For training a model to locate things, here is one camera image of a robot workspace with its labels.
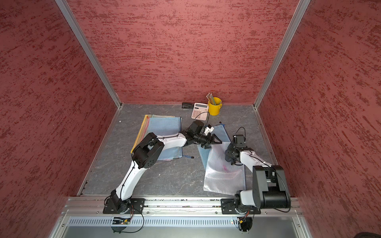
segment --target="white calculator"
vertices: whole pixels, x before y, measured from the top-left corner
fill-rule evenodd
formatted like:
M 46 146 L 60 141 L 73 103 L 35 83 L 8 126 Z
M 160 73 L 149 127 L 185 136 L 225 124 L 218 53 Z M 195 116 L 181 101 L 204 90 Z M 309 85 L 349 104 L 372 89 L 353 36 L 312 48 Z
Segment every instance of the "white calculator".
M 192 119 L 197 119 L 197 120 L 205 121 L 207 119 L 207 115 L 208 115 L 207 111 L 208 111 L 208 109 L 209 109 L 209 105 L 208 104 L 196 102 L 194 104 L 194 107 L 193 107 Z

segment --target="aluminum frame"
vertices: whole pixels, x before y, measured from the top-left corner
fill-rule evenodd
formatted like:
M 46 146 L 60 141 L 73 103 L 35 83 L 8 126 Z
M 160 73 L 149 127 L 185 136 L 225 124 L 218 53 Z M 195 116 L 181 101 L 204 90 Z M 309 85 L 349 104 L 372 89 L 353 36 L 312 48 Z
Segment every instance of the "aluminum frame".
M 71 11 L 68 3 L 66 0 L 55 0 L 59 9 L 61 10 L 62 14 L 64 15 L 67 23 L 69 24 L 70 28 L 73 30 L 77 40 L 81 44 L 83 50 L 85 51 L 87 57 L 89 58 L 90 62 L 94 66 L 94 69 L 98 73 L 99 77 L 101 78 L 104 86 L 106 87 L 107 91 L 109 92 L 112 100 L 115 102 L 116 106 L 120 108 L 122 106 L 122 102 L 120 101 L 117 93 L 115 92 L 114 88 L 112 87 L 109 78 L 107 77 L 105 71 L 103 70 L 101 63 L 98 61 L 93 49 L 91 48 L 89 42 L 87 41 L 83 31 L 81 30 L 81 27 L 79 26 L 77 20 L 75 19 L 73 12 Z
M 277 54 L 275 55 L 274 61 L 272 62 L 269 73 L 267 74 L 267 76 L 263 82 L 263 85 L 261 87 L 261 90 L 259 91 L 258 96 L 255 99 L 255 102 L 254 102 L 254 108 L 255 109 L 259 108 L 259 105 L 261 104 L 262 99 L 263 99 L 264 95 L 266 94 L 267 89 L 270 86 L 270 83 L 271 83 L 271 81 L 275 75 L 275 72 L 277 71 L 280 62 L 282 61 L 282 58 L 285 55 L 288 46 L 290 45 L 290 42 L 291 42 L 291 40 L 292 40 L 292 38 L 296 32 L 296 29 L 299 26 L 300 21 L 302 20 L 304 13 L 306 12 L 306 9 L 307 9 L 309 3 L 310 3 L 310 0 L 300 0 L 299 1 L 298 5 L 296 7 L 296 10 L 294 12 L 294 15 L 291 18 L 290 24 L 288 25 L 286 33 L 283 37 L 283 40 L 279 46 Z
M 254 114 L 255 114 L 255 117 L 257 119 L 259 129 L 261 130 L 264 145 L 266 146 L 266 149 L 270 155 L 270 159 L 272 161 L 272 164 L 277 165 L 278 164 L 277 158 L 275 157 L 274 151 L 272 150 L 271 143 L 270 143 L 270 140 L 267 136 L 266 129 L 264 128 L 261 116 L 259 115 L 259 111 L 255 107 L 254 107 Z
M 91 174 L 91 172 L 93 171 L 94 167 L 96 166 L 96 163 L 97 163 L 98 159 L 99 159 L 99 158 L 101 157 L 101 155 L 102 155 L 103 149 L 104 149 L 104 147 L 106 146 L 107 141 L 108 141 L 109 138 L 110 138 L 110 135 L 111 135 L 111 133 L 112 133 L 112 129 L 114 128 L 115 123 L 116 123 L 117 120 L 118 120 L 118 117 L 119 117 L 119 115 L 120 115 L 120 113 L 121 113 L 121 111 L 122 111 L 122 108 L 123 108 L 123 106 L 121 106 L 120 108 L 118 108 L 118 109 L 116 110 L 116 112 L 115 112 L 115 114 L 114 114 L 114 117 L 112 118 L 112 121 L 111 121 L 111 123 L 110 123 L 110 125 L 109 125 L 109 128 L 107 129 L 106 134 L 105 134 L 104 137 L 103 137 L 103 140 L 102 140 L 102 142 L 101 142 L 101 145 L 99 146 L 98 151 L 97 151 L 97 153 L 95 154 L 95 157 L 94 157 L 94 159 L 93 159 L 93 162 L 91 163 L 90 168 L 89 168 L 89 170 L 87 171 L 86 176 L 85 176 L 85 178 L 84 178 L 84 180 L 83 180 L 83 182 L 82 182 L 82 184 L 81 184 L 81 187 L 79 188 L 79 191 L 77 192 L 77 196 L 81 196 L 81 195 L 82 195 L 82 192 L 83 192 L 83 190 L 84 190 L 85 187 L 86 187 L 87 180 L 88 180 L 88 178 L 90 177 L 90 174 Z
M 70 217 L 110 217 L 103 214 L 106 196 L 69 197 L 55 230 L 50 238 L 61 238 Z M 237 214 L 226 215 L 221 212 L 221 199 L 232 197 L 201 197 L 201 196 L 144 196 L 145 204 L 142 214 L 145 217 L 237 217 Z M 274 209 L 262 209 L 256 217 L 292 217 L 299 238 L 312 238 L 305 222 L 298 198 L 291 198 L 289 213 Z

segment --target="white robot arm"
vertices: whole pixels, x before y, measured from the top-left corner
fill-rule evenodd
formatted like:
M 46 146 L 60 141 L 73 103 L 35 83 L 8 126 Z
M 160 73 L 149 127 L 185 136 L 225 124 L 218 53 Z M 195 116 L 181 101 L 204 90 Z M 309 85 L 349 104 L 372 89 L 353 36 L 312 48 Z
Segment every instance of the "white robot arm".
M 187 142 L 186 137 L 182 133 L 177 133 L 175 135 L 169 135 L 165 137 L 157 136 L 157 139 L 164 144 L 162 151 L 174 147 L 183 147 Z M 131 162 L 126 176 L 123 178 L 120 185 L 116 188 L 116 194 L 122 201 L 127 200 L 131 197 L 136 184 L 147 169 L 148 168 L 145 167 L 139 168 L 137 162 L 134 160 Z
M 201 147 L 210 148 L 212 144 L 222 144 L 221 140 L 211 134 L 213 127 L 204 128 L 202 121 L 194 121 L 188 129 L 175 135 L 156 136 L 148 133 L 133 149 L 130 168 L 121 184 L 111 192 L 105 202 L 105 214 L 125 213 L 128 211 L 132 192 L 143 173 L 154 165 L 163 150 L 173 147 L 183 147 L 191 144 L 201 144 Z
M 211 134 L 213 128 L 208 126 L 202 132 L 204 123 L 194 121 L 185 131 L 169 136 L 156 136 L 149 133 L 133 149 L 130 168 L 121 184 L 111 192 L 103 210 L 105 214 L 123 214 L 131 209 L 131 196 L 143 173 L 154 165 L 163 150 L 173 147 L 183 147 L 190 144 L 201 144 L 201 147 L 210 148 L 211 144 L 221 144 L 221 140 Z M 232 166 L 242 163 L 253 173 L 253 189 L 237 191 L 234 202 L 235 210 L 242 214 L 255 209 L 260 214 L 260 208 L 288 208 L 291 199 L 288 193 L 284 172 L 280 166 L 272 166 L 255 154 L 245 145 L 243 135 L 235 135 L 233 141 L 226 150 L 225 160 Z M 275 186 L 269 187 L 271 181 Z
M 246 213 L 255 208 L 290 208 L 291 198 L 283 168 L 264 162 L 253 149 L 245 144 L 244 135 L 234 135 L 225 152 L 225 160 L 231 165 L 242 163 L 253 173 L 253 189 L 237 191 L 234 206 L 238 213 Z

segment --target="pencil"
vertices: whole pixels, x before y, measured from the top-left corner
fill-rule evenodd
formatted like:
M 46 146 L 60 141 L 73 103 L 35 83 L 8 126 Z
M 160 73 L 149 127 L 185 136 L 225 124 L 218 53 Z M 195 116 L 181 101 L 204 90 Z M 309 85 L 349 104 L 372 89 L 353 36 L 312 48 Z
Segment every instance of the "pencil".
M 210 102 L 210 99 L 209 99 L 208 95 L 207 95 L 207 99 L 208 99 L 209 103 L 212 104 L 212 103 Z
M 214 100 L 213 100 L 213 97 L 212 97 L 212 94 L 211 94 L 211 93 L 208 93 L 208 99 L 209 99 L 209 101 L 210 101 L 210 104 L 212 104 L 212 105 L 216 105 L 216 103 L 215 103 Z
M 214 97 L 213 97 L 213 95 L 212 94 L 210 94 L 210 97 L 212 98 L 212 100 L 213 100 L 213 105 L 216 105 L 216 102 L 214 101 Z

